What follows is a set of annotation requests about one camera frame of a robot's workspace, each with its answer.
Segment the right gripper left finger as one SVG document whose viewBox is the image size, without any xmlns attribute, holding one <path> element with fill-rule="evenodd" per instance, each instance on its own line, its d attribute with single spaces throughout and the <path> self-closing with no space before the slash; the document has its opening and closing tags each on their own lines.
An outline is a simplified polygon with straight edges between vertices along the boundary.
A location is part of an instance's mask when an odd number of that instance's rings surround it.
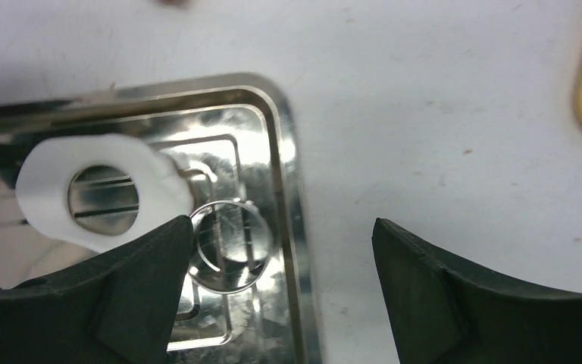
<svg viewBox="0 0 582 364">
<path fill-rule="evenodd" d="M 0 363 L 164 363 L 194 248 L 181 215 L 143 236 L 0 288 Z"/>
</svg>

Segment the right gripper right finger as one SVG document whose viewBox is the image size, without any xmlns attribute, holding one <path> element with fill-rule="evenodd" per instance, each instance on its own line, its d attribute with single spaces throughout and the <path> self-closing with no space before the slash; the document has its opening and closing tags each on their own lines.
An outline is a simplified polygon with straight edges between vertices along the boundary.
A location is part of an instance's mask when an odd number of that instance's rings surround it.
<svg viewBox="0 0 582 364">
<path fill-rule="evenodd" d="M 375 221 L 372 246 L 402 363 L 582 363 L 582 293 L 504 275 Z"/>
</svg>

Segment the stainless steel tray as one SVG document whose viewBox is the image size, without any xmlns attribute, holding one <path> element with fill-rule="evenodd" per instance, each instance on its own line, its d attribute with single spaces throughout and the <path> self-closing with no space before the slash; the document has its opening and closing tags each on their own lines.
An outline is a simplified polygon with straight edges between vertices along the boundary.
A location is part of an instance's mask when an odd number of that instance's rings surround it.
<svg viewBox="0 0 582 364">
<path fill-rule="evenodd" d="M 194 199 L 184 215 L 191 221 L 208 202 L 249 200 L 274 238 L 264 274 L 239 293 L 207 291 L 188 267 L 164 363 L 320 363 L 293 121 L 284 94 L 255 74 L 0 105 L 0 288 L 102 254 L 39 233 L 20 210 L 15 184 L 44 140 L 110 133 L 173 160 Z M 73 178 L 68 207 L 88 231 L 119 235 L 133 225 L 139 197 L 127 173 L 96 165 Z"/>
</svg>

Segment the round clear sticker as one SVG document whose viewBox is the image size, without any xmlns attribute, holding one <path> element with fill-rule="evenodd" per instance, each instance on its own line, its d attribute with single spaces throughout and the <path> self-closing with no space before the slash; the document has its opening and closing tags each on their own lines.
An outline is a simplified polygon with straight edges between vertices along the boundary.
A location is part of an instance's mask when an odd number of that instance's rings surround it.
<svg viewBox="0 0 582 364">
<path fill-rule="evenodd" d="M 189 265 L 192 281 L 207 291 L 247 290 L 264 274 L 274 238 L 256 204 L 220 199 L 198 207 L 191 219 L 196 251 Z"/>
</svg>

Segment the white dough piece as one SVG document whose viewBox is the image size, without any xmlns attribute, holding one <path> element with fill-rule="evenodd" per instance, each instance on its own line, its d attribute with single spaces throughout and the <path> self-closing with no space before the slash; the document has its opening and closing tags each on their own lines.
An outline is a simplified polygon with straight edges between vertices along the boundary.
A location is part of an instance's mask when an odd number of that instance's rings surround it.
<svg viewBox="0 0 582 364">
<path fill-rule="evenodd" d="M 70 214 L 70 183 L 81 171 L 96 165 L 125 172 L 135 184 L 139 210 L 133 225 L 122 234 L 88 231 Z M 189 184 L 179 176 L 171 158 L 135 137 L 112 133 L 39 143 L 20 167 L 15 195 L 23 216 L 39 233 L 96 253 L 129 243 L 178 215 L 189 215 L 194 205 Z"/>
</svg>

